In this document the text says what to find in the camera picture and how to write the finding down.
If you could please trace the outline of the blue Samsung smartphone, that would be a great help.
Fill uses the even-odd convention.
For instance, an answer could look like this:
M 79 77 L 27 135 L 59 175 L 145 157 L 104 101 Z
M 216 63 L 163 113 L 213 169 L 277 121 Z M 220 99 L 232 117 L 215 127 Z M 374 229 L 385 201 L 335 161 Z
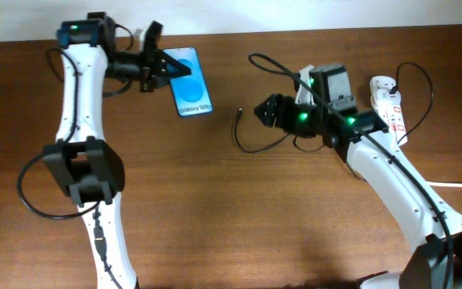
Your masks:
M 194 47 L 166 49 L 165 52 L 191 70 L 191 74 L 170 81 L 176 110 L 180 117 L 209 114 L 212 101 L 204 73 Z

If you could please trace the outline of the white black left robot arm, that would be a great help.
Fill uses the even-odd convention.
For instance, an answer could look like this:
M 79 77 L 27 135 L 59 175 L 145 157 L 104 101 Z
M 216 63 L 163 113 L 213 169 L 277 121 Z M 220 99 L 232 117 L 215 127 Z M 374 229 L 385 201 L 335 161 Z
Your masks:
M 158 47 L 162 25 L 152 22 L 139 51 L 116 48 L 117 23 L 104 12 L 65 21 L 56 32 L 63 60 L 62 120 L 43 160 L 62 192 L 76 205 L 87 230 L 98 288 L 137 288 L 121 218 L 124 163 L 103 132 L 106 79 L 138 83 L 153 92 L 191 70 Z

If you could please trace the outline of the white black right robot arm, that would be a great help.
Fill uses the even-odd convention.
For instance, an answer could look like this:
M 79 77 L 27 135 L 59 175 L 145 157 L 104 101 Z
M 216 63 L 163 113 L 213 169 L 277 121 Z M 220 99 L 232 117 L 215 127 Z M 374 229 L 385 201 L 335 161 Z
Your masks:
M 462 214 L 424 180 L 375 111 L 358 111 L 346 68 L 308 67 L 290 78 L 297 96 L 273 94 L 255 115 L 291 135 L 320 136 L 379 195 L 411 247 L 402 272 L 369 275 L 355 286 L 462 288 Z

